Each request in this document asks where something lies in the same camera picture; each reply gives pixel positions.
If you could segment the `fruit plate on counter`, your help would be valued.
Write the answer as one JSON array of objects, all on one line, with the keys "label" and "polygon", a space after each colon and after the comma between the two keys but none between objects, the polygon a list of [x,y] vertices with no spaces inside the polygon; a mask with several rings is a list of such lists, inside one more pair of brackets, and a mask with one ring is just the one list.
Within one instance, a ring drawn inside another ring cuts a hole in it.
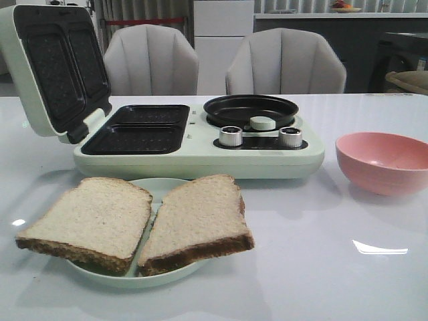
[{"label": "fruit plate on counter", "polygon": [[330,9],[335,13],[358,13],[362,10],[360,7],[354,7],[343,0],[333,1],[330,5]]}]

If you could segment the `white cabinet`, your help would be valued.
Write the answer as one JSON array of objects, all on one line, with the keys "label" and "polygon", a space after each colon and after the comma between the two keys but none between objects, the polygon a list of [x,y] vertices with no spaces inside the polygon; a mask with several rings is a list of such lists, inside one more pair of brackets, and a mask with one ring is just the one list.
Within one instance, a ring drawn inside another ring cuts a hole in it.
[{"label": "white cabinet", "polygon": [[241,40],[253,32],[253,1],[194,1],[199,95],[225,93],[225,74]]}]

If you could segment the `pink bowl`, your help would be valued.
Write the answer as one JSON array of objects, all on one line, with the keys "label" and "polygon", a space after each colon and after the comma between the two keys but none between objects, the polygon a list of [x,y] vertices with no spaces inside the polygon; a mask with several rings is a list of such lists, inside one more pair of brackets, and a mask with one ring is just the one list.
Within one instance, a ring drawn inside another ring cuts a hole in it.
[{"label": "pink bowl", "polygon": [[427,188],[427,143],[384,132],[355,132],[336,140],[336,158],[356,186],[401,196]]}]

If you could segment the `grey chair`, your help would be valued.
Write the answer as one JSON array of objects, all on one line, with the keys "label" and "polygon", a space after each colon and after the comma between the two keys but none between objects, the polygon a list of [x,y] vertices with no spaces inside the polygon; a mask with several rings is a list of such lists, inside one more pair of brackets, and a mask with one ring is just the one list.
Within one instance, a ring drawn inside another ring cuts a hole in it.
[{"label": "grey chair", "polygon": [[113,96],[193,96],[199,58],[172,27],[136,25],[116,31],[104,54]]},{"label": "grey chair", "polygon": [[320,34],[275,28],[243,38],[225,76],[227,94],[341,94],[346,68]]}]

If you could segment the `right grey chair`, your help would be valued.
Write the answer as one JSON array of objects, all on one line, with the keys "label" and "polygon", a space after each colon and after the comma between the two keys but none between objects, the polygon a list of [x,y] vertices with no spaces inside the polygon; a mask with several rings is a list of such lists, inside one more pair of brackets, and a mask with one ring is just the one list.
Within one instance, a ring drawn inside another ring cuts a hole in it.
[{"label": "right grey chair", "polygon": [[243,38],[225,76],[227,94],[341,94],[346,68],[320,34],[275,28]]}]

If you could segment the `left silver control knob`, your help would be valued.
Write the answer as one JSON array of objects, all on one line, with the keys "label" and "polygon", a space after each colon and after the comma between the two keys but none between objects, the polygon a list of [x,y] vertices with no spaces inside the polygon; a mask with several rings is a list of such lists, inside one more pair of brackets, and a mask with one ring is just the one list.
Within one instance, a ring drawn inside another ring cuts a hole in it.
[{"label": "left silver control knob", "polygon": [[237,147],[243,144],[243,131],[237,126],[224,126],[219,131],[219,144],[227,147]]}]

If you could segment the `left grey chair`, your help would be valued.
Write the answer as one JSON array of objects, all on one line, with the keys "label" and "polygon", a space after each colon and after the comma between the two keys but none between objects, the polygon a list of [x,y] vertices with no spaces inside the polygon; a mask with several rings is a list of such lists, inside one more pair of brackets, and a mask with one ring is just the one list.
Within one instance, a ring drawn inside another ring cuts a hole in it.
[{"label": "left grey chair", "polygon": [[193,96],[199,58],[172,27],[136,25],[116,31],[104,54],[113,96]]}]

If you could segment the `bread slice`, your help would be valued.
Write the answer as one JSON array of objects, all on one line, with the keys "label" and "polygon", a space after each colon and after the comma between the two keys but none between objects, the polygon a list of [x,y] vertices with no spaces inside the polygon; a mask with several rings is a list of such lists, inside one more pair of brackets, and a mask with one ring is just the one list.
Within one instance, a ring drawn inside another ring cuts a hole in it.
[{"label": "bread slice", "polygon": [[254,246],[240,187],[230,175],[210,175],[163,197],[138,269],[143,276],[154,276]]},{"label": "bread slice", "polygon": [[20,249],[125,274],[151,215],[152,195],[122,179],[90,177],[15,236]]}]

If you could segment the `green breakfast maker lid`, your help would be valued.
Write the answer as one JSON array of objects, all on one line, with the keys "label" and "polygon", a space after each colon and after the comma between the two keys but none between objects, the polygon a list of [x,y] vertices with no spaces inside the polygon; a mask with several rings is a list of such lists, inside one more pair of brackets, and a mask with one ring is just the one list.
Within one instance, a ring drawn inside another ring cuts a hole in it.
[{"label": "green breakfast maker lid", "polygon": [[89,13],[78,6],[1,9],[1,53],[33,130],[76,144],[112,106]]}]

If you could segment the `green breakfast maker base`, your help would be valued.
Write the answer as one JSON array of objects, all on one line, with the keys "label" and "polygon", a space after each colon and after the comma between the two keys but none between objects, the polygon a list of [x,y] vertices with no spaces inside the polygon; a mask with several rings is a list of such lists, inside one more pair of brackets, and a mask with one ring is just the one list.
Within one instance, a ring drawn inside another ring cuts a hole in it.
[{"label": "green breakfast maker base", "polygon": [[296,148],[282,146],[276,130],[245,132],[242,145],[228,147],[220,145],[220,129],[207,122],[200,104],[127,105],[97,122],[74,150],[74,161],[85,175],[126,180],[307,177],[321,166],[324,145],[299,116],[293,127],[303,138]]}]

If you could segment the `dark counter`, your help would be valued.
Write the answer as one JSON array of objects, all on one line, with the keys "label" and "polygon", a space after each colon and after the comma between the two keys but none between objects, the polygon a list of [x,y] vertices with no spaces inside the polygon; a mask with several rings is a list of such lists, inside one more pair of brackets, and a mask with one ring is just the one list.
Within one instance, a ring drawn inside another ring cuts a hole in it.
[{"label": "dark counter", "polygon": [[274,28],[311,31],[325,37],[347,70],[346,93],[363,93],[386,32],[427,31],[426,13],[257,13],[254,31]]}]

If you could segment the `silver control knob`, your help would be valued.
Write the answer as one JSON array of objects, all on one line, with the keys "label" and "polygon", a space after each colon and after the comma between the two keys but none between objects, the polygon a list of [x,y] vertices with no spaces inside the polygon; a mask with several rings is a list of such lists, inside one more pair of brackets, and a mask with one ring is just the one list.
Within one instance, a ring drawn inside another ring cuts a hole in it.
[{"label": "silver control knob", "polygon": [[237,147],[243,144],[243,131],[237,126],[224,126],[219,131],[219,144],[227,147]]},{"label": "silver control knob", "polygon": [[303,143],[302,131],[294,127],[282,127],[278,130],[278,144],[287,148],[299,148]]}]

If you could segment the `tan cushion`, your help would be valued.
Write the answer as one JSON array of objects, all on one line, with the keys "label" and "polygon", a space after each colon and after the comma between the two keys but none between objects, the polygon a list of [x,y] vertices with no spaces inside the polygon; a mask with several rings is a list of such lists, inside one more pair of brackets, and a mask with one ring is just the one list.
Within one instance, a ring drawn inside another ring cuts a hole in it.
[{"label": "tan cushion", "polygon": [[389,72],[385,80],[406,92],[427,95],[427,73],[420,70]]}]

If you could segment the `right silver control knob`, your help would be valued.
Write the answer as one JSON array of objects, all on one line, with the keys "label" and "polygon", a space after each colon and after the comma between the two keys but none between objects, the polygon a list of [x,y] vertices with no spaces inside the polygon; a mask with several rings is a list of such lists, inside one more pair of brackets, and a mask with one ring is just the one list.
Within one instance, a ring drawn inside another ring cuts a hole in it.
[{"label": "right silver control knob", "polygon": [[282,127],[278,130],[278,144],[287,148],[299,148],[303,143],[302,131],[294,127]]}]

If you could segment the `light green plate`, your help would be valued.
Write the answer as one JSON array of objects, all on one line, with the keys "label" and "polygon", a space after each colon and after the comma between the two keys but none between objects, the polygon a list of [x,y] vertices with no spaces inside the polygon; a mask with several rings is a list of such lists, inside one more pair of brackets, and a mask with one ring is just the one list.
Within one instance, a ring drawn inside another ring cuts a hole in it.
[{"label": "light green plate", "polygon": [[[186,180],[174,178],[148,178],[131,181],[133,185],[146,189],[152,195],[152,214],[148,222],[148,227],[144,231],[140,243],[138,244],[138,249],[142,249],[148,240],[150,230],[152,229],[156,213],[161,205],[163,197],[172,189],[179,187],[186,182]],[[137,289],[162,286],[178,281],[199,270],[208,262],[207,260],[200,260],[171,272],[155,276],[142,276],[139,274],[137,261],[138,258],[135,257],[132,260],[129,270],[122,276],[109,276],[105,270],[99,269],[97,266],[91,264],[69,261],[68,265],[72,267],[75,272],[78,272],[81,276],[92,282],[113,288]]]}]

